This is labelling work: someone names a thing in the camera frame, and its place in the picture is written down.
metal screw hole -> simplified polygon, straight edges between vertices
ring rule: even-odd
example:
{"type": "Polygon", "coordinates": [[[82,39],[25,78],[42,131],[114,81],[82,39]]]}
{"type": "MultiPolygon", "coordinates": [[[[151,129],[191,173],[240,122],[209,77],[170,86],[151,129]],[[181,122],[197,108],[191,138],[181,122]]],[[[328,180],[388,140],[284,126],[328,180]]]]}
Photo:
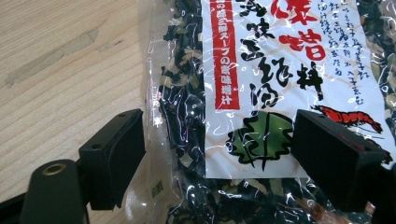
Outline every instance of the metal screw hole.
{"type": "Polygon", "coordinates": [[[43,170],[43,175],[57,175],[62,172],[66,168],[66,165],[63,163],[53,164],[46,169],[43,170]]]}

red shrimp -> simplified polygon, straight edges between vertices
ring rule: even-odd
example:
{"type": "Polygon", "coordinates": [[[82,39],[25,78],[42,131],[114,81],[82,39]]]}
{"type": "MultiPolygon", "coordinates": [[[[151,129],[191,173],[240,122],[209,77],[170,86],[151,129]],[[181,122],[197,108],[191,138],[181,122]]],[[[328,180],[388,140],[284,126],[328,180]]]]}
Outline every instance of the red shrimp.
{"type": "Polygon", "coordinates": [[[324,105],[314,105],[311,108],[320,111],[328,118],[347,127],[369,124],[377,133],[382,133],[383,131],[380,123],[375,122],[370,115],[361,111],[341,112],[324,105]]]}

red banner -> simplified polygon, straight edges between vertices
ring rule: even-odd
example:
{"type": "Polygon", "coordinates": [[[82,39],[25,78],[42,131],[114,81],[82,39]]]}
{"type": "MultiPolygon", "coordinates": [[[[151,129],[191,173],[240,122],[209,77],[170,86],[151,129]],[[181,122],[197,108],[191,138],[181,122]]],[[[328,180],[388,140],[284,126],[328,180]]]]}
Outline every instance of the red banner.
{"type": "Polygon", "coordinates": [[[239,109],[231,0],[211,0],[216,109],[239,109]]]}

wooden table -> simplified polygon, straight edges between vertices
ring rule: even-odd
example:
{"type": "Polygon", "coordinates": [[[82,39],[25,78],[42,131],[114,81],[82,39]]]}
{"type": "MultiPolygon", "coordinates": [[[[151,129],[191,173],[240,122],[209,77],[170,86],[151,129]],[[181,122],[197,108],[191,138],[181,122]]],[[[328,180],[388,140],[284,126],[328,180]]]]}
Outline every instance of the wooden table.
{"type": "MultiPolygon", "coordinates": [[[[30,174],[78,148],[122,111],[145,110],[149,1],[0,0],[0,201],[30,174]]],[[[147,156],[131,188],[147,189],[147,156]]],[[[92,223],[144,223],[128,209],[92,223]]]]}

green leaf illustration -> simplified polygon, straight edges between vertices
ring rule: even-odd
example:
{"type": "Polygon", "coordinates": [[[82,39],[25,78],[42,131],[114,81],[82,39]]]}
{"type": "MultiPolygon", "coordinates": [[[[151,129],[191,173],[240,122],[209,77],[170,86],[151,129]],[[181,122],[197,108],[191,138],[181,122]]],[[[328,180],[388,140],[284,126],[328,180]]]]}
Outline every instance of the green leaf illustration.
{"type": "Polygon", "coordinates": [[[262,160],[262,169],[268,160],[277,161],[280,155],[290,153],[291,119],[271,112],[253,112],[251,118],[243,120],[241,129],[228,133],[226,142],[230,154],[238,156],[238,161],[253,167],[255,160],[262,160]]]}

